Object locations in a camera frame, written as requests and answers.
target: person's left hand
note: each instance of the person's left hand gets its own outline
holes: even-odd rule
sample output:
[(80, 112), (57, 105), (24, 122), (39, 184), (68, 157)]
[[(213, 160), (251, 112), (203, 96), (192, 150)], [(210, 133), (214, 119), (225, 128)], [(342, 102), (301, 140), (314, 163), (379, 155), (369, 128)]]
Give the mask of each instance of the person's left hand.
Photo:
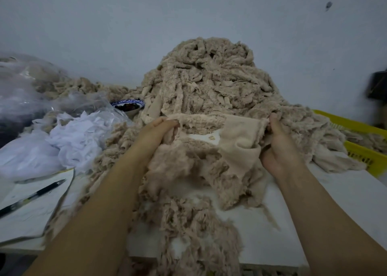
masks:
[(141, 156), (143, 161), (149, 162), (162, 141), (162, 137), (172, 128), (178, 127), (176, 120), (167, 120), (167, 117), (158, 117), (147, 124), (139, 133), (131, 146), (133, 151)]

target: yellow plastic crate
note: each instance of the yellow plastic crate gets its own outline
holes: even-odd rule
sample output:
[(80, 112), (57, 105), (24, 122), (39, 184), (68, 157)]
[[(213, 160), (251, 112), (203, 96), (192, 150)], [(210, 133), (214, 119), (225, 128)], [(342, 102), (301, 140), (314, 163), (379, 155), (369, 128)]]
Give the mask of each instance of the yellow plastic crate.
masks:
[[(387, 130), (376, 128), (361, 122), (353, 121), (324, 111), (314, 110), (316, 114), (321, 114), (331, 120), (331, 126), (336, 129), (349, 129), (363, 133), (377, 133), (387, 139)], [(355, 160), (366, 163), (367, 171), (374, 177), (378, 177), (387, 170), (387, 156), (366, 147), (346, 141), (344, 146), (348, 150), (348, 156)]]

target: pen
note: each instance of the pen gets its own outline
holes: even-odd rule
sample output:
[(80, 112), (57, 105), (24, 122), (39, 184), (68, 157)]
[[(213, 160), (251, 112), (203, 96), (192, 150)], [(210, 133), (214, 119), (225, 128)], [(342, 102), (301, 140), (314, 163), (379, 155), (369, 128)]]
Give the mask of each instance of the pen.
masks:
[(59, 181), (56, 181), (54, 183), (51, 183), (50, 185), (42, 188), (41, 190), (33, 193), (32, 195), (28, 196), (25, 199), (18, 200), (16, 203), (9, 205), (3, 209), (0, 210), (0, 218), (13, 212), (14, 210), (17, 210), (18, 208), (28, 204), (30, 201), (35, 200), (36, 198), (48, 193), (49, 191), (53, 190), (54, 188), (60, 186), (63, 182), (65, 182), (65, 179), (61, 179)]

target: person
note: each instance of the person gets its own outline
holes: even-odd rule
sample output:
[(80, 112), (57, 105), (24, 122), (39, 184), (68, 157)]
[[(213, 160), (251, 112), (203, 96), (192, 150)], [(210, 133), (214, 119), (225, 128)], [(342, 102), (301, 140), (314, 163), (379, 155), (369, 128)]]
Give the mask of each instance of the person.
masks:
[[(271, 147), (261, 155), (289, 208), (312, 275), (387, 275), (387, 251), (365, 233), (308, 170), (291, 137), (271, 114)], [(145, 126), (94, 195), (37, 257), (25, 276), (115, 275), (141, 178), (164, 134), (158, 118)]]

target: wall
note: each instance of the wall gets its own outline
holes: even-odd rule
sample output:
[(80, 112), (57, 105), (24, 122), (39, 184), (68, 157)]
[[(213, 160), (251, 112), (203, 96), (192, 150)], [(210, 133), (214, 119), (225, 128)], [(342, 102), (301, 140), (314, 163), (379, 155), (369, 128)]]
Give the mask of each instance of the wall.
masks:
[(371, 122), (363, 95), (387, 66), (386, 12), (387, 0), (0, 0), (0, 50), (132, 86), (180, 41), (227, 37), (288, 101)]

